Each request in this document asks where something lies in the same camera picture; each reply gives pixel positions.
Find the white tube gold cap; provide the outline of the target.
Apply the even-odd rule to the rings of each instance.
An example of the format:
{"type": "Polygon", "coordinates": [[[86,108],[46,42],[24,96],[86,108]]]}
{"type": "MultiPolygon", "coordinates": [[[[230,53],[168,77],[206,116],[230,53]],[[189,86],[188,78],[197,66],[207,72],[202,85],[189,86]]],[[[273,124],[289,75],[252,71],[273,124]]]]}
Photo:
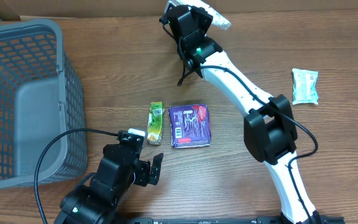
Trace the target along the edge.
{"type": "Polygon", "coordinates": [[[175,5],[189,5],[189,6],[195,6],[195,7],[202,7],[206,10],[206,12],[213,17],[212,25],[217,26],[218,28],[222,30],[228,30],[230,26],[232,25],[222,14],[220,14],[218,11],[216,11],[213,7],[211,7],[209,4],[206,4],[202,0],[176,0],[175,5]]]}

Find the green yellow snack packet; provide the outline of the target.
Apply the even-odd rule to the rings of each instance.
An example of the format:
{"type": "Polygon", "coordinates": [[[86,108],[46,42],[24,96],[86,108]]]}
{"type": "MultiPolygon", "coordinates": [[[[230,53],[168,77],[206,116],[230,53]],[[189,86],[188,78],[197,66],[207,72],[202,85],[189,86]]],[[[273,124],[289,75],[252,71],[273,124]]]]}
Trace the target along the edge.
{"type": "Polygon", "coordinates": [[[154,146],[162,143],[164,105],[161,101],[151,102],[147,123],[147,142],[154,146]]]}

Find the purple Carefree pad packet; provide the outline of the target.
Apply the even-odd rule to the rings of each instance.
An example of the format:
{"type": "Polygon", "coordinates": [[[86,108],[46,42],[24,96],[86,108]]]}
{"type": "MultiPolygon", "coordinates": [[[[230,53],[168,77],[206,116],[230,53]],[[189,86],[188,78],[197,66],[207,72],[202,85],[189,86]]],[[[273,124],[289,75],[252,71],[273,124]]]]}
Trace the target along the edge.
{"type": "Polygon", "coordinates": [[[210,146],[210,115],[206,104],[173,106],[168,112],[172,147],[183,149],[210,146]]]}

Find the teal tissue packet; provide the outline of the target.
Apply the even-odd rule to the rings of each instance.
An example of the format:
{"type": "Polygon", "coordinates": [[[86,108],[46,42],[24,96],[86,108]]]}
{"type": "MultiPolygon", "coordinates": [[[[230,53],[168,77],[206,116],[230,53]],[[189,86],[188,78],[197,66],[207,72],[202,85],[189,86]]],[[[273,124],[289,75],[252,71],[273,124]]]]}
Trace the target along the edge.
{"type": "Polygon", "coordinates": [[[293,74],[293,105],[318,104],[318,92],[316,82],[318,72],[311,70],[292,69],[293,74]]]}

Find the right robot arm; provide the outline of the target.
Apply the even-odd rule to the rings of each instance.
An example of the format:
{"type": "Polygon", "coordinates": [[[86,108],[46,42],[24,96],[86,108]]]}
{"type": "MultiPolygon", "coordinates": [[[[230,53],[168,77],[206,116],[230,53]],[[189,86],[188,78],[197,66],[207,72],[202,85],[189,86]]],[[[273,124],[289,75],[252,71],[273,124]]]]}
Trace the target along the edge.
{"type": "Polygon", "coordinates": [[[309,199],[297,160],[297,129],[318,142],[293,118],[284,95],[272,96],[253,84],[232,62],[207,31],[211,25],[228,29],[230,22],[203,1],[168,1],[160,18],[177,43],[186,78],[197,73],[220,89],[244,118],[244,144],[250,154],[265,164],[280,197],[283,223],[320,223],[309,199]]]}

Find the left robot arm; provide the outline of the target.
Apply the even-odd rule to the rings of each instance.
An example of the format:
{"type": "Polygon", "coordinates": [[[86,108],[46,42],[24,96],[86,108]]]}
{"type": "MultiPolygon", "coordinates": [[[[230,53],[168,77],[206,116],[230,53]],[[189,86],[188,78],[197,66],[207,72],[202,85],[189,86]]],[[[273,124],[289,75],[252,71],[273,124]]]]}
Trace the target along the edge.
{"type": "Polygon", "coordinates": [[[119,131],[117,144],[103,148],[98,170],[84,177],[63,198],[55,223],[121,223],[117,204],[132,185],[157,185],[163,154],[152,162],[140,160],[147,133],[138,129],[119,131]]]}

